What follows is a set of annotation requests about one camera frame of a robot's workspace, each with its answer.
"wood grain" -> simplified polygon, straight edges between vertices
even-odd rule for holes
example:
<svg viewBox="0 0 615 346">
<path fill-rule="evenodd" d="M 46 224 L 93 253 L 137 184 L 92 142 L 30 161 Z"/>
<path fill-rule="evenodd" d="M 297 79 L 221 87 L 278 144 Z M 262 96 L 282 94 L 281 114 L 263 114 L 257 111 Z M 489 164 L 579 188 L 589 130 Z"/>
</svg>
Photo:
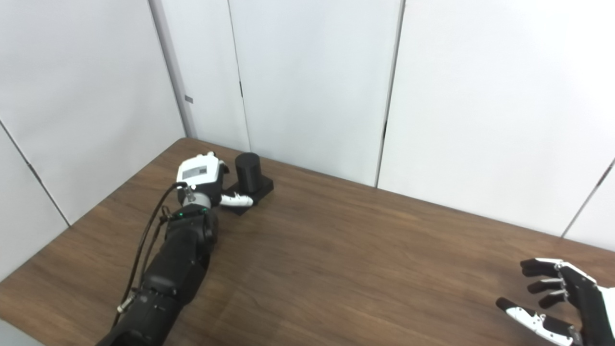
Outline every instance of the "wood grain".
<svg viewBox="0 0 615 346">
<path fill-rule="evenodd" d="M 178 165 L 209 150 L 230 166 L 238 154 L 175 143 L 0 283 L 0 318 L 46 345 L 98 342 L 149 213 Z M 494 305 L 506 296 L 538 307 L 520 260 L 564 257 L 615 284 L 612 252 L 268 159 L 262 167 L 276 189 L 241 217 L 219 212 L 210 270 L 166 345 L 547 345 Z M 225 185 L 234 181 L 232 172 Z M 576 321 L 570 308 L 551 313 Z"/>
</svg>

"white panel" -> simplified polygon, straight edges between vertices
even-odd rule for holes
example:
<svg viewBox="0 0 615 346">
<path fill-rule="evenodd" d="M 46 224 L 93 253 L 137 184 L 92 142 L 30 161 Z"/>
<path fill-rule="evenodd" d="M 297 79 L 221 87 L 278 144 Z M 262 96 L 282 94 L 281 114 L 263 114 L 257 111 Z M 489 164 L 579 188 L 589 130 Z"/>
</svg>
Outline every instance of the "white panel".
<svg viewBox="0 0 615 346">
<path fill-rule="evenodd" d="M 615 173 L 606 176 L 574 221 L 566 239 L 615 251 Z"/>
<path fill-rule="evenodd" d="M 43 346 L 31 336 L 3 320 L 0 320 L 0 338 L 6 345 L 10 346 Z"/>
<path fill-rule="evenodd" d="M 408 1 L 379 187 L 562 234 L 615 155 L 614 6 Z"/>
<path fill-rule="evenodd" d="M 252 151 L 373 186 L 399 0 L 231 0 Z"/>
<path fill-rule="evenodd" d="M 0 281 L 67 226 L 0 127 Z"/>
<path fill-rule="evenodd" d="M 227 0 L 155 0 L 190 133 L 249 151 Z M 192 97 L 193 103 L 183 99 Z"/>
<path fill-rule="evenodd" d="M 72 223 L 183 136 L 147 1 L 0 2 L 0 115 Z"/>
</svg>

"robotic hand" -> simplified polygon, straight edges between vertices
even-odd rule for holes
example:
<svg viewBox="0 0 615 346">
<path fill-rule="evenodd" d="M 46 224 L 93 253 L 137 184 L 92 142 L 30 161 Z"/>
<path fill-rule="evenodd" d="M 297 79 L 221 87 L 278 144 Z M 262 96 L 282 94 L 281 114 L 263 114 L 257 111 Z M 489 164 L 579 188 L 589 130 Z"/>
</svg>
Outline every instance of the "robotic hand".
<svg viewBox="0 0 615 346">
<path fill-rule="evenodd" d="M 197 203 L 207 208 L 222 205 L 229 207 L 250 207 L 253 200 L 249 196 L 235 193 L 224 195 L 222 182 L 229 168 L 224 161 L 218 159 L 213 151 L 207 155 L 197 155 L 182 162 L 177 172 L 177 182 L 185 182 L 188 189 L 179 192 L 181 204 Z"/>
<path fill-rule="evenodd" d="M 527 277 L 549 277 L 530 284 L 528 291 L 536 294 L 553 290 L 539 300 L 538 305 L 543 309 L 559 302 L 569 302 L 576 307 L 583 323 L 581 331 L 577 331 L 572 324 L 520 307 L 503 297 L 496 302 L 500 309 L 556 345 L 615 345 L 615 288 L 598 286 L 591 276 L 561 259 L 524 260 L 521 268 Z"/>
<path fill-rule="evenodd" d="M 177 182 L 163 195 L 143 232 L 113 327 L 97 346 L 162 346 L 181 310 L 194 299 L 207 273 L 218 238 L 218 217 L 212 208 L 220 205 L 246 208 L 254 204 L 250 196 L 224 194 L 222 184 L 228 172 L 224 161 L 212 151 L 180 165 Z M 181 208 L 171 213 L 162 203 L 175 189 Z M 136 287 L 131 288 L 149 228 L 161 208 L 163 215 L 149 242 L 141 276 Z M 165 223 L 164 243 L 148 263 L 149 253 Z"/>
</svg>

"black cable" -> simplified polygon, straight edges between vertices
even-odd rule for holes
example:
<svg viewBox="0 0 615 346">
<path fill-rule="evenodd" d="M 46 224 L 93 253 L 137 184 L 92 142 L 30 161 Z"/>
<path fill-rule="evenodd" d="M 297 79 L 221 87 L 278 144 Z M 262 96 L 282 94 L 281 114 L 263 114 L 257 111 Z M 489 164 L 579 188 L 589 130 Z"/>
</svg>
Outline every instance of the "black cable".
<svg viewBox="0 0 615 346">
<path fill-rule="evenodd" d="M 152 223 L 154 223 L 154 219 L 156 218 L 156 215 L 158 215 L 158 211 L 160 210 L 162 203 L 164 203 L 164 200 L 167 199 L 167 196 L 169 195 L 169 193 L 171 193 L 171 191 L 177 189 L 178 187 L 185 188 L 187 186 L 188 184 L 185 182 L 178 182 L 178 183 L 171 184 L 171 186 L 167 189 L 164 195 L 162 195 L 162 198 L 156 205 L 156 208 L 154 209 L 154 212 L 152 213 L 152 216 L 149 218 L 148 224 L 147 226 L 145 226 L 145 229 L 143 230 L 143 234 L 141 235 L 141 240 L 139 241 L 139 247 L 137 248 L 137 255 L 135 256 L 135 261 L 132 264 L 132 269 L 130 271 L 130 278 L 128 279 L 128 284 L 126 285 L 126 290 L 124 291 L 124 295 L 122 296 L 122 300 L 120 301 L 120 304 L 126 301 L 126 298 L 128 297 L 128 293 L 130 293 L 130 287 L 132 286 L 132 281 L 134 281 L 135 274 L 137 273 L 137 267 L 139 266 L 139 258 L 141 257 L 141 251 L 143 250 L 145 239 L 148 236 L 149 229 L 151 228 Z M 120 313 L 117 312 L 115 319 L 113 319 L 113 325 L 111 326 L 112 328 L 117 325 L 117 322 L 119 321 L 119 315 Z"/>
<path fill-rule="evenodd" d="M 162 206 L 161 209 L 162 209 L 162 216 L 160 216 L 160 222 L 158 223 L 158 226 L 156 227 L 156 230 L 154 231 L 154 235 L 152 236 L 152 240 L 149 243 L 148 250 L 145 253 L 145 258 L 143 259 L 143 263 L 141 264 L 141 275 L 139 276 L 139 285 L 138 285 L 139 287 L 143 285 L 143 278 L 145 277 L 145 270 L 148 267 L 149 255 L 151 254 L 152 248 L 154 247 L 154 244 L 156 243 L 156 240 L 158 239 L 158 233 L 160 233 L 161 226 L 165 224 L 171 217 L 171 210 L 169 209 L 169 207 Z"/>
<path fill-rule="evenodd" d="M 156 226 L 156 230 L 154 230 L 154 234 L 152 235 L 152 240 L 149 242 L 148 250 L 145 252 L 145 258 L 143 259 L 143 263 L 141 263 L 141 275 L 139 276 L 139 287 L 143 284 L 143 277 L 145 276 L 145 269 L 148 267 L 149 254 L 152 252 L 152 248 L 154 247 L 154 243 L 156 239 L 158 239 L 158 233 L 160 233 L 160 228 L 164 224 L 163 221 L 158 223 Z"/>
</svg>

